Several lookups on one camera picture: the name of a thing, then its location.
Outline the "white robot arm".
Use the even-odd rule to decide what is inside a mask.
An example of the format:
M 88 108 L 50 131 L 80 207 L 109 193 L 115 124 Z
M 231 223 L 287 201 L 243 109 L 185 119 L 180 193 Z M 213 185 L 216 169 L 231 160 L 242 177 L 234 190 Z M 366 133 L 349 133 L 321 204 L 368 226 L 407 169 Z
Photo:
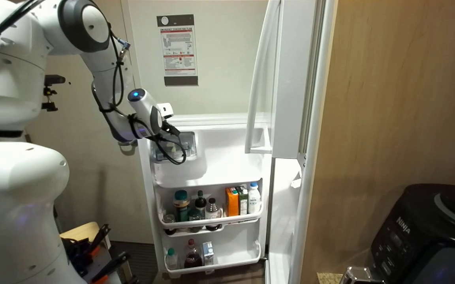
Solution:
M 123 51 L 93 0 L 0 0 L 0 284 L 85 284 L 66 256 L 54 201 L 68 184 L 61 154 L 24 139 L 43 111 L 50 56 L 77 54 L 118 144 L 180 146 L 172 111 L 123 86 Z

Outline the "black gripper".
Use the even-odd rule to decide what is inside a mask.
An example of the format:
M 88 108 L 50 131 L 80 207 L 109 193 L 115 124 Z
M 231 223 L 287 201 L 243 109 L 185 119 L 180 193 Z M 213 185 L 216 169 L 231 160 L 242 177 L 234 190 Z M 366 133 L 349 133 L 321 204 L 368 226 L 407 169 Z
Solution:
M 183 165 L 193 154 L 194 143 L 193 131 L 178 131 L 175 127 L 164 124 L 150 144 L 152 160 L 155 163 L 167 160 L 172 165 Z

